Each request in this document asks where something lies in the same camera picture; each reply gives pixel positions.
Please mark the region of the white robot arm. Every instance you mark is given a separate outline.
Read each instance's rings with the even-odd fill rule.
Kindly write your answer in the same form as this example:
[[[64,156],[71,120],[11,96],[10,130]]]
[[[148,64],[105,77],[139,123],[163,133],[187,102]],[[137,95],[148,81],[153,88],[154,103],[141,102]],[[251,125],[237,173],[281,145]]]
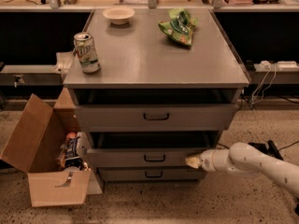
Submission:
[[[185,158],[188,166],[207,172],[231,175],[263,174],[296,198],[299,197],[299,166],[262,153],[247,143],[235,143],[226,149],[208,149]]]

